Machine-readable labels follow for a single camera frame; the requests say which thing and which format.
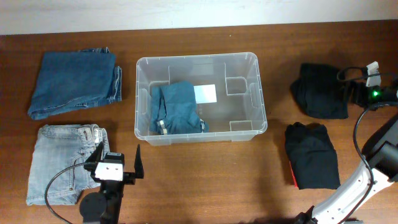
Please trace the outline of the black garment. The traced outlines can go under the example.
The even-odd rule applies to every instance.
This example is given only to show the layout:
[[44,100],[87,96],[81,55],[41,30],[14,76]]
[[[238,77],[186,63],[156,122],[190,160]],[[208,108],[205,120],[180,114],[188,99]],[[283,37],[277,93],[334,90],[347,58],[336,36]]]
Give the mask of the black garment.
[[288,125],[285,151],[300,190],[335,190],[340,186],[336,150],[324,125],[299,122]]
[[291,84],[290,91],[306,115],[318,119],[348,118],[345,85],[337,79],[339,71],[326,64],[301,64],[299,78]]

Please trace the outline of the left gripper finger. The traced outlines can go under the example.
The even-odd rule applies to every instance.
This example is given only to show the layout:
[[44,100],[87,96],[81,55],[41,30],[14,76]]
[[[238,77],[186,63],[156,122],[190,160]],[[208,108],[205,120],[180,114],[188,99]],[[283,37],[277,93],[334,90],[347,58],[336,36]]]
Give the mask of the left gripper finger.
[[135,178],[143,179],[144,178],[144,166],[141,159],[141,147],[138,144],[136,149],[136,156],[134,161],[134,170],[135,170]]
[[103,155],[104,144],[100,142],[94,152],[87,158],[85,161],[84,169],[85,170],[95,170],[97,164],[102,158]]

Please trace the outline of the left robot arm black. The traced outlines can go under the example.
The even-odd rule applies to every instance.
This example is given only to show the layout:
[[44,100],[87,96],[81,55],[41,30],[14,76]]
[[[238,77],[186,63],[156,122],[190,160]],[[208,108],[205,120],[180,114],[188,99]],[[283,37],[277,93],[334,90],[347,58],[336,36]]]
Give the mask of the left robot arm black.
[[137,179],[144,178],[141,149],[137,147],[134,172],[124,171],[124,154],[107,152],[103,154],[104,143],[96,147],[87,158],[85,170],[100,184],[98,192],[83,197],[80,203],[80,215],[83,223],[117,223],[124,196],[124,186],[134,185]]

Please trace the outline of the small blue denim shorts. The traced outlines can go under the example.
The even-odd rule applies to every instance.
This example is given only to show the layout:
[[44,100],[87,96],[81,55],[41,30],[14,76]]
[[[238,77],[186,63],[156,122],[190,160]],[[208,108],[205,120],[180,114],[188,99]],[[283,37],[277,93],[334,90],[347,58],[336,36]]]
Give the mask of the small blue denim shorts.
[[149,131],[161,135],[207,133],[209,125],[197,115],[194,87],[183,81],[155,86],[151,92]]

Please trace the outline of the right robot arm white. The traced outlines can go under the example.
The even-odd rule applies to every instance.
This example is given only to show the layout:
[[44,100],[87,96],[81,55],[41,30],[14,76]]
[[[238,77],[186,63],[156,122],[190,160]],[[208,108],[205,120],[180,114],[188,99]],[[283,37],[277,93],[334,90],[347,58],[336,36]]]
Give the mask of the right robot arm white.
[[354,147],[361,159],[353,175],[328,199],[299,213],[294,222],[303,224],[361,223],[350,216],[372,196],[397,182],[397,116],[393,116],[359,148],[356,135],[364,115],[378,108],[397,106],[397,88],[381,88],[381,73],[377,61],[358,68],[369,104],[361,113],[353,130]]

